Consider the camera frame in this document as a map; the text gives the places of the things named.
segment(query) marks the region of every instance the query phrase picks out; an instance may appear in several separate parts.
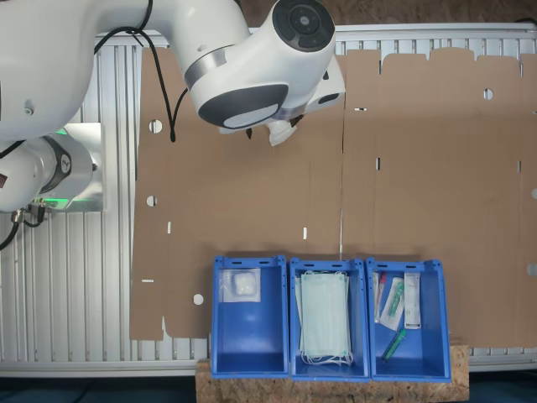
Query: surgical mask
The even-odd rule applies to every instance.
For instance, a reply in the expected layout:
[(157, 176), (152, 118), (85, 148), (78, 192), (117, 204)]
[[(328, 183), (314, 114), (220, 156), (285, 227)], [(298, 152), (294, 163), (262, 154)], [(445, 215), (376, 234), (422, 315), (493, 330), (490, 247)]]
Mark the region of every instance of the surgical mask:
[(306, 272), (296, 297), (301, 321), (302, 359), (307, 364), (351, 364), (348, 326), (348, 277), (344, 273)]

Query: white package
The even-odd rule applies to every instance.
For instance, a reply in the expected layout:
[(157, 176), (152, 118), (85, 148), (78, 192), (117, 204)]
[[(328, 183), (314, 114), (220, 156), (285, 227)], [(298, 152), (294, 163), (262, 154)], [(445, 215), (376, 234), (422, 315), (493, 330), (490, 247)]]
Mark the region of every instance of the white package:
[(399, 284), (403, 283), (403, 279), (400, 277), (394, 277), (392, 280), (392, 286), (389, 289), (388, 299), (386, 300), (386, 305), (384, 305), (383, 314), (380, 316), (380, 324), (384, 325), (388, 329), (392, 329), (394, 332), (397, 332), (399, 329), (399, 323), (401, 322), (401, 317), (403, 316), (404, 311), (404, 291), (401, 293), (401, 298), (397, 309), (393, 315), (389, 315), (392, 302), (394, 301), (395, 292)]
[(421, 329), (420, 273), (404, 274), (404, 328)]
[(375, 323), (378, 323), (378, 320), (380, 319), (380, 315), (378, 314), (380, 312), (380, 309), (378, 308), (379, 304), (380, 302), (378, 301), (378, 272), (373, 271), (373, 315)]
[(261, 302), (261, 269), (223, 270), (222, 302)]
[(347, 320), (348, 278), (344, 274), (305, 274), (301, 276), (302, 335), (305, 362), (321, 362), (323, 357), (343, 357), (352, 362)]

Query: cardboard sheet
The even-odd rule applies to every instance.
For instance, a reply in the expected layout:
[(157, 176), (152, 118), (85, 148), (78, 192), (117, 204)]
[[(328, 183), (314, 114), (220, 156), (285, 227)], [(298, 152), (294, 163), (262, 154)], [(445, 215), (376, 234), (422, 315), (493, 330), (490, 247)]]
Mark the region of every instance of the cardboard sheet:
[[(162, 340), (163, 318), (171, 337), (206, 338), (218, 254), (338, 258), (342, 209), (345, 257), (443, 261), (450, 330), (472, 347), (537, 346), (537, 57), (521, 77), (516, 59), (470, 50), (389, 55), (382, 70), (380, 56), (340, 59), (347, 109), (272, 148), (263, 128), (219, 134), (188, 96), (172, 144), (144, 53), (132, 339)], [(185, 85), (171, 50), (159, 58), (173, 108)]]
[(522, 78), (470, 50), (389, 55), (381, 74), (380, 57), (347, 57), (344, 254), (440, 259), (451, 332), (537, 346), (537, 58)]
[[(159, 59), (173, 108), (185, 84), (171, 50), (159, 50)], [(304, 118), (273, 148), (265, 128), (251, 140), (219, 134), (187, 96), (172, 144), (148, 50), (142, 72), (131, 338), (162, 340), (163, 317), (171, 337), (207, 338), (215, 256), (339, 257), (343, 100)], [(153, 119), (161, 133), (149, 131)]]

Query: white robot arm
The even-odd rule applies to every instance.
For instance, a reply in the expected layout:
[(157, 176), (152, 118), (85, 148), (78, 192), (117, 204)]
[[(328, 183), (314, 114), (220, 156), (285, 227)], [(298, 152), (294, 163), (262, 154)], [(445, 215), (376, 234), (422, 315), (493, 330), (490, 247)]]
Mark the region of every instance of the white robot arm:
[[(43, 142), (76, 114), (90, 84), (95, 36), (138, 27), (148, 1), (0, 0), (0, 153), (28, 140), (0, 159), (0, 211), (24, 207), (51, 181), (47, 171), (58, 170), (44, 160), (57, 158), (50, 145), (30, 140)], [(280, 127), (345, 91), (334, 23), (316, 0), (280, 0), (254, 34), (234, 0), (149, 3), (145, 28), (168, 40), (196, 111), (223, 132)]]

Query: blue plastic bin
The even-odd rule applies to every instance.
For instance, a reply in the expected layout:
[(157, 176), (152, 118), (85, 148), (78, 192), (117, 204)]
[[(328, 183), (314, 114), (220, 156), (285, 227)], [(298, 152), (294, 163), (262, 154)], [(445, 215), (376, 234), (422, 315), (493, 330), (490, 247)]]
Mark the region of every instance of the blue plastic bin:
[[(291, 309), (291, 379), (368, 382), (368, 320), (366, 308), (365, 272), (361, 260), (312, 261), (293, 258), (290, 261), (289, 298)], [(349, 276), (349, 327), (354, 361), (351, 366), (342, 364), (308, 365), (300, 357), (300, 319), (295, 295), (295, 277), (306, 271), (345, 271)]]
[[(442, 263), (366, 261), (368, 274), (369, 346), (371, 375), (374, 380), (412, 382), (451, 382), (450, 338), (447, 326), (446, 292)], [(407, 329), (392, 358), (385, 363), (383, 354), (396, 332), (374, 322), (373, 271), (386, 273), (386, 286), (381, 300), (381, 313), (394, 277), (404, 273), (420, 273), (421, 329)], [(404, 328), (404, 314), (399, 330)]]
[[(261, 269), (261, 302), (222, 302), (223, 270)], [(212, 296), (213, 378), (289, 377), (284, 256), (215, 258)]]

